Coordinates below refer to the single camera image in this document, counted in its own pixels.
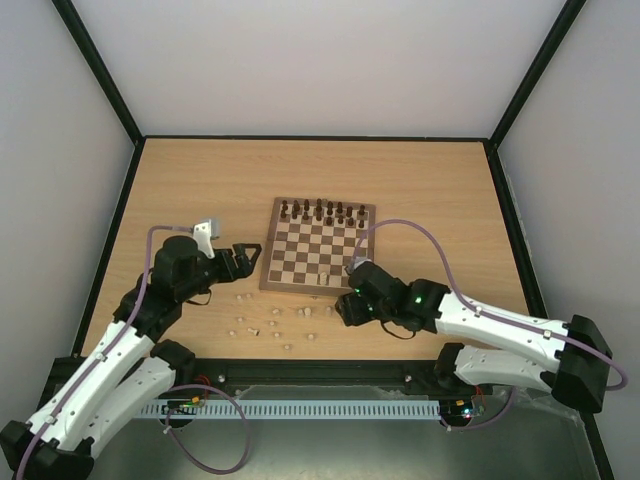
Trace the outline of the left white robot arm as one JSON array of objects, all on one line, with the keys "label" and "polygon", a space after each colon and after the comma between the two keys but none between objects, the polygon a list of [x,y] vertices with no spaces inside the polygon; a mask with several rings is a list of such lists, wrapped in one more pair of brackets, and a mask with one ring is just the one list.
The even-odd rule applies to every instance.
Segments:
[{"label": "left white robot arm", "polygon": [[183,306],[216,284],[252,275],[258,244],[215,249],[208,237],[171,236],[145,255],[136,286],[121,300],[94,350],[27,421],[1,431],[17,479],[85,479],[106,444],[151,400],[217,388],[194,380],[195,355],[165,332]]}]

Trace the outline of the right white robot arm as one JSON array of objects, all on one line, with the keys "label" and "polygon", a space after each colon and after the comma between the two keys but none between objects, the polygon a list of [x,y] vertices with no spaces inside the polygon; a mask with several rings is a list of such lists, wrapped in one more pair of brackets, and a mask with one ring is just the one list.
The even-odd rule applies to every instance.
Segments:
[{"label": "right white robot arm", "polygon": [[345,325],[377,321],[411,336],[425,331],[482,343],[443,347],[434,369],[443,389],[515,386],[546,392],[580,412],[601,412],[612,351],[593,320],[576,315],[563,322],[495,309],[434,281],[404,283],[369,260],[346,272],[351,290],[335,304]]}]

